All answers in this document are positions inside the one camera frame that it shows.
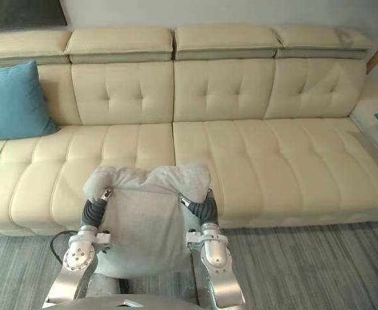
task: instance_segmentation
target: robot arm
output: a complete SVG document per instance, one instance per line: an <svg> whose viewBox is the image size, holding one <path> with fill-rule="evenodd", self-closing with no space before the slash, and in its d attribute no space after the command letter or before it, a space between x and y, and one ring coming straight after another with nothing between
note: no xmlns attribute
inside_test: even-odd
<svg viewBox="0 0 378 310"><path fill-rule="evenodd" d="M199 218L201 224L201 232L186 234L186 244L201 252L212 310L245 309L245 299L232 270L228 238L221 234L217 222L212 190L209 190L204 203L194 203L184 196L179 200Z"/></svg>
<svg viewBox="0 0 378 310"><path fill-rule="evenodd" d="M60 273L55 279L43 308L85 296L89 279L97 266L97 253L110 246L110 233L97 233L112 190L107 188L95 202L86 202L77 235L69 239Z"/></svg>

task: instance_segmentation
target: cream leather sofa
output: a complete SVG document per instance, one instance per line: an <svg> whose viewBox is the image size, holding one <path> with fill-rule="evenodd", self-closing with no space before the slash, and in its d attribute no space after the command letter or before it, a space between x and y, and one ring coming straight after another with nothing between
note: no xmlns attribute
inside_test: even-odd
<svg viewBox="0 0 378 310"><path fill-rule="evenodd" d="M0 34L61 130L0 141L0 235L76 229L99 165L205 162L223 227L378 220L371 42L321 26Z"/></svg>

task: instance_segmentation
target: gray carpet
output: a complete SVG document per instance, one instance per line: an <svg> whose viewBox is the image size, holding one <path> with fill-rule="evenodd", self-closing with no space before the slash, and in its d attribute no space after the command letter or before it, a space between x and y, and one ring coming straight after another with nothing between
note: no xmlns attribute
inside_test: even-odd
<svg viewBox="0 0 378 310"><path fill-rule="evenodd" d="M248 309L378 309L378 222L225 233ZM59 271L49 241L0 238L1 310L41 307ZM188 285L189 272L130 281L134 293L171 297Z"/></svg>

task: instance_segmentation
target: sofa headrest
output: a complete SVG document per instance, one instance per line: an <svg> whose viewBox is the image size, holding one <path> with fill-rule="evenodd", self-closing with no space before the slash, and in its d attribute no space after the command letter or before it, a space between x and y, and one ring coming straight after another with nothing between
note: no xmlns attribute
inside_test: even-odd
<svg viewBox="0 0 378 310"><path fill-rule="evenodd" d="M65 48L70 34L64 30L0 32L0 67L31 59L38 65L68 63Z"/></svg>
<svg viewBox="0 0 378 310"><path fill-rule="evenodd" d="M172 35L159 27L74 30L66 48L72 63L169 61Z"/></svg>
<svg viewBox="0 0 378 310"><path fill-rule="evenodd" d="M176 29L176 60L271 58L281 47L269 26L192 25Z"/></svg>
<svg viewBox="0 0 378 310"><path fill-rule="evenodd" d="M351 28L320 25L274 26L282 48L276 58L350 58L362 59L373 43Z"/></svg>

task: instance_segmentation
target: cloth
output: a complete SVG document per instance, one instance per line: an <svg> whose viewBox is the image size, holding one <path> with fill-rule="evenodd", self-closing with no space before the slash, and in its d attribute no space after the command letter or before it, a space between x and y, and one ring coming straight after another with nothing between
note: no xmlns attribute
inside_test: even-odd
<svg viewBox="0 0 378 310"><path fill-rule="evenodd" d="M97 257L97 273L134 278L188 268L186 232L199 230L199 219L179 203L179 193L193 202L206 199L206 165L162 166L152 172L98 167L83 187L91 202L113 188L100 230L112 234L111 249Z"/></svg>

